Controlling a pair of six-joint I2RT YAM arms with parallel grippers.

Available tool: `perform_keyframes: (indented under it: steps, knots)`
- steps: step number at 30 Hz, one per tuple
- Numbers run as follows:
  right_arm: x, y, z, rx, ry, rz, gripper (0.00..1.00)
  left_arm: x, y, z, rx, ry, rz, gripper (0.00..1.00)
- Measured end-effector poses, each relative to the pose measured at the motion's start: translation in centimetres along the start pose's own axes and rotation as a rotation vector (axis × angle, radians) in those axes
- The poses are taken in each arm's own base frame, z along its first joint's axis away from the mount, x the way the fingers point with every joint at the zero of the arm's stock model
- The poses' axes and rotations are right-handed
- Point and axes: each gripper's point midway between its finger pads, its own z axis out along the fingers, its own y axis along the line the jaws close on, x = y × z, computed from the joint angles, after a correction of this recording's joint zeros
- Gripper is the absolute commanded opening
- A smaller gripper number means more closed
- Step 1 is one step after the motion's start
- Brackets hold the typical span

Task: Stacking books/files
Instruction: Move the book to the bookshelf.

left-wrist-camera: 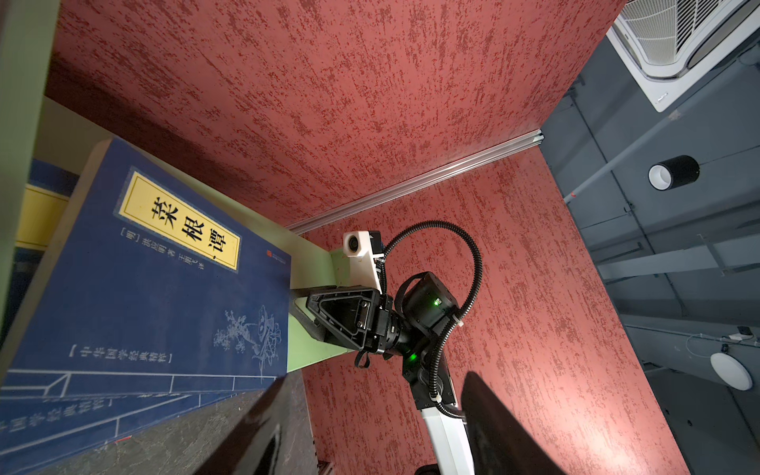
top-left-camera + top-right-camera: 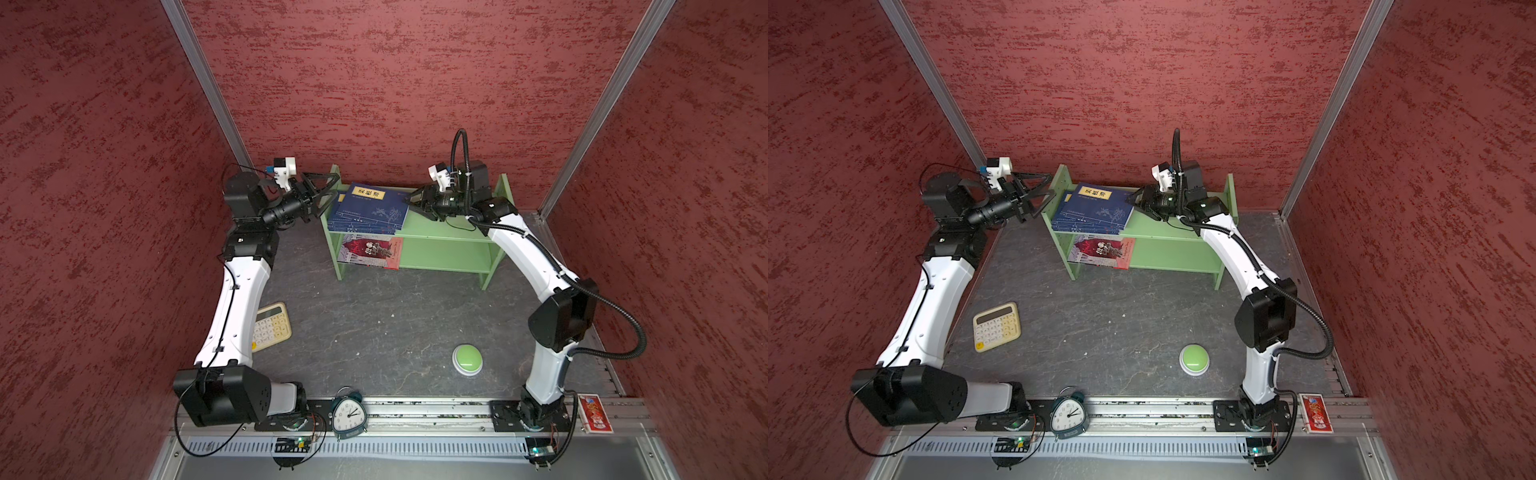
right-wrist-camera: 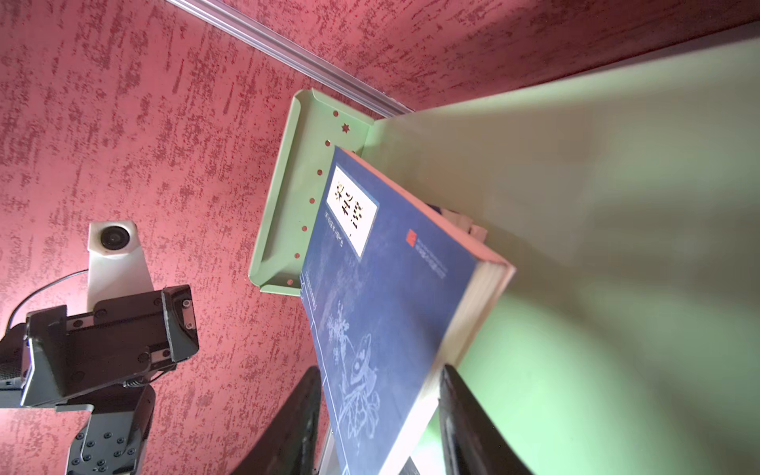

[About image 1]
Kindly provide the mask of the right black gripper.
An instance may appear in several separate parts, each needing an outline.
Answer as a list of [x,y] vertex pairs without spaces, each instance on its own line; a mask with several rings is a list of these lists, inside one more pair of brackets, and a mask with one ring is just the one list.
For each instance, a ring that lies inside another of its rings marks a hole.
[[336,287],[312,291],[306,308],[324,331],[324,342],[386,359],[399,356],[407,380],[429,379],[433,349],[459,310],[431,272],[410,277],[395,299],[369,287]]

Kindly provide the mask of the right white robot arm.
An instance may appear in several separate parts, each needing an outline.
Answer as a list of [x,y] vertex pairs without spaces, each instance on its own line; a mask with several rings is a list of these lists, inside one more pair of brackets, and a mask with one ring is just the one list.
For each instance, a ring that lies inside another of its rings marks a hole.
[[425,422],[435,466],[429,473],[474,471],[466,422],[443,355],[450,325],[458,325],[459,306],[431,272],[413,275],[391,297],[363,287],[296,289],[290,312],[318,342],[355,352],[354,365],[366,369],[370,356],[398,356],[417,410]]

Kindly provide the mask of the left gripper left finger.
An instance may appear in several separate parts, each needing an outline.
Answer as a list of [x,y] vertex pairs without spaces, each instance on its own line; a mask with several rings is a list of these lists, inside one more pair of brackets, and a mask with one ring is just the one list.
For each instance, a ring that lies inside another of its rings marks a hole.
[[287,423],[285,381],[274,381],[195,474],[275,473]]

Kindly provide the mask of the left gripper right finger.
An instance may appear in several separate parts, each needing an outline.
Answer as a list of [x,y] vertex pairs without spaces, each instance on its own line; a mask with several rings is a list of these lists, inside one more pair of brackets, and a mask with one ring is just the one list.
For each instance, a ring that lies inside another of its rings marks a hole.
[[468,372],[462,409],[475,474],[563,474],[484,380]]

